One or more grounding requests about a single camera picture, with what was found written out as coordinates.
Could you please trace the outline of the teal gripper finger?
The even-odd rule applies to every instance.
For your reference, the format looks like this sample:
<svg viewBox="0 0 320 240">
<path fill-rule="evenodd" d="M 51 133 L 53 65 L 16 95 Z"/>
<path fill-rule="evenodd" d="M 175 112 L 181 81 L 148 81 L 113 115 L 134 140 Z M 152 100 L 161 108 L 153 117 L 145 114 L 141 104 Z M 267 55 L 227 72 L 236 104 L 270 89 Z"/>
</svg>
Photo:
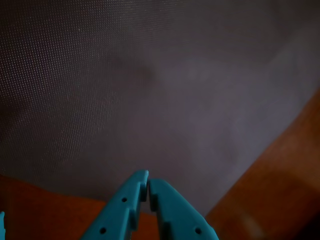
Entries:
<svg viewBox="0 0 320 240">
<path fill-rule="evenodd" d="M 141 203 L 147 201 L 148 170 L 133 173 L 90 224 L 82 240 L 130 240 L 138 229 Z"/>
<path fill-rule="evenodd" d="M 161 240 L 217 240 L 205 218 L 168 182 L 148 181 L 150 209 L 156 213 Z"/>
</svg>

